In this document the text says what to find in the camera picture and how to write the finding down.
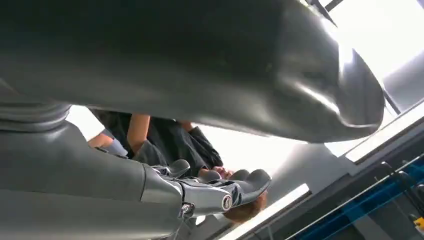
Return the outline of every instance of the person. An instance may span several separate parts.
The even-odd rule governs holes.
[[[119,136],[120,142],[126,142],[124,146],[133,160],[153,166],[185,159],[190,170],[183,177],[201,177],[208,171],[216,171],[222,179],[229,179],[234,173],[223,167],[218,152],[200,128],[189,121],[117,112],[97,112],[96,115],[112,129],[114,136]],[[264,192],[257,200],[232,208],[224,216],[234,224],[242,224],[256,216],[266,204]]]
[[[72,105],[66,121],[75,125],[92,148],[102,148],[111,154],[126,155],[121,143],[105,128],[86,106]]]

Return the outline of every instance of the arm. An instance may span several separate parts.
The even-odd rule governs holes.
[[[147,140],[150,116],[143,114],[133,114],[129,122],[126,139],[134,153],[137,153]]]
[[[110,138],[109,136],[100,133],[99,135],[93,137],[91,140],[88,141],[88,145],[92,148],[99,147],[99,148],[106,148],[109,147],[114,140]]]

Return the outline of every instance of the light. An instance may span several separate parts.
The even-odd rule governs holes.
[[[265,208],[263,211],[261,211],[258,215],[256,215],[254,218],[250,219],[249,221],[243,223],[242,225],[238,226],[236,229],[230,231],[225,236],[221,237],[220,240],[235,240],[237,238],[240,238],[243,236],[246,232],[252,230],[256,226],[258,226],[263,221],[269,219],[291,203],[295,202],[305,194],[309,192],[309,187],[306,185],[306,183],[298,186],[295,190],[289,192],[287,195],[280,198],[278,201],[270,205],[269,207]]]
[[[395,135],[414,124],[424,117],[424,102],[413,107],[409,111],[400,115],[386,127],[375,133],[373,136],[362,142],[346,154],[346,157],[352,162],[362,159],[375,148],[381,146]]]
[[[206,219],[206,216],[198,216],[196,217],[196,226],[203,223]]]
[[[417,0],[346,0],[329,14],[380,81],[424,51]]]
[[[337,107],[337,105],[333,101],[328,99],[323,94],[319,93],[317,90],[315,90],[315,89],[313,89],[309,86],[305,86],[305,85],[303,85],[299,82],[296,82],[295,86],[296,86],[297,89],[299,89],[303,93],[309,95],[311,98],[315,99],[316,101],[320,102],[321,104],[326,106],[328,109],[332,110],[333,112],[335,112],[337,114],[340,112],[339,108]]]

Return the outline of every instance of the hand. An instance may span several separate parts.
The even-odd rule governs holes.
[[[219,175],[221,175],[222,179],[229,179],[234,174],[234,171],[229,170],[222,166],[215,166],[212,168],[212,170],[218,172]]]
[[[182,128],[187,132],[190,132],[191,130],[194,129],[194,126],[191,121],[178,121],[178,122],[181,124]]]

